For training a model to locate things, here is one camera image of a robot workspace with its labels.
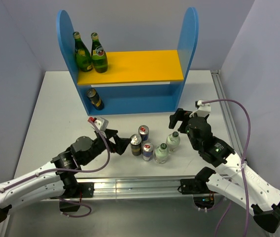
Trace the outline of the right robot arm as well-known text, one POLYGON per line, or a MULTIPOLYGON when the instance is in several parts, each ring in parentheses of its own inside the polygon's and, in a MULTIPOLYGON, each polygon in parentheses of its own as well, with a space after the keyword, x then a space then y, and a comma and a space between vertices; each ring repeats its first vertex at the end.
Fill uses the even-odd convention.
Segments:
POLYGON ((170 115, 169 128, 181 121, 178 131, 185 133, 200 157, 209 163, 196 176, 196 188, 219 193, 253 216, 254 221, 269 233, 280 226, 280 190, 261 178, 223 140, 215 137, 207 117, 182 108, 170 115))

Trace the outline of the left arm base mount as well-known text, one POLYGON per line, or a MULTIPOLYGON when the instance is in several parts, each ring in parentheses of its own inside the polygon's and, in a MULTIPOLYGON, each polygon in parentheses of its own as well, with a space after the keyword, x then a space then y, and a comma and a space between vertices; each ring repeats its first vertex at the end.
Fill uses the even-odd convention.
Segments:
POLYGON ((82 218, 92 213, 92 208, 83 202, 83 198, 92 198, 94 194, 94 183, 79 183, 76 191, 70 194, 63 194, 59 197, 52 197, 59 201, 59 210, 62 215, 69 218, 82 218), (86 214, 75 215, 80 207, 86 207, 88 212, 86 214))

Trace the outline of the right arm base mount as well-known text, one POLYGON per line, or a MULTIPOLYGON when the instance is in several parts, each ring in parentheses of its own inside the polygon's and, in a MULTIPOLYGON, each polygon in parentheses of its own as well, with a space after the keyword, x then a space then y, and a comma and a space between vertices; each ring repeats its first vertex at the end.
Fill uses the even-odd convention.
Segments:
POLYGON ((212 208, 214 206, 214 194, 205 183, 195 178, 181 179, 177 191, 182 195, 192 195, 194 204, 198 208, 212 208))

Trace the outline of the black gold can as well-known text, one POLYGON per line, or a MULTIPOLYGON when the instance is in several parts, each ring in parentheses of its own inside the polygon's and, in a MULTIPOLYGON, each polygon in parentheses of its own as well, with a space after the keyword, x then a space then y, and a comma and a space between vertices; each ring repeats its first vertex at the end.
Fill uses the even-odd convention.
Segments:
POLYGON ((100 111, 105 107, 101 97, 99 96, 99 94, 95 88, 92 88, 92 87, 89 88, 86 91, 86 96, 90 100, 90 102, 92 103, 92 105, 94 106, 94 108, 96 110, 100 111))
POLYGON ((130 138, 131 152, 134 156, 142 154, 142 138, 139 134, 133 134, 130 138))

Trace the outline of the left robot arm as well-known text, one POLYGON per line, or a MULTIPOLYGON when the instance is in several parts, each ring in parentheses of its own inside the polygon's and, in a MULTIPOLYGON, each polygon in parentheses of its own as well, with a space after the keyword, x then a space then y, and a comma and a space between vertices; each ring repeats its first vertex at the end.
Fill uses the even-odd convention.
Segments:
POLYGON ((64 152, 40 168, 0 183, 0 223, 18 208, 48 198, 71 198, 78 192, 75 175, 103 151, 122 155, 130 139, 120 138, 117 130, 96 132, 96 138, 79 137, 64 152))

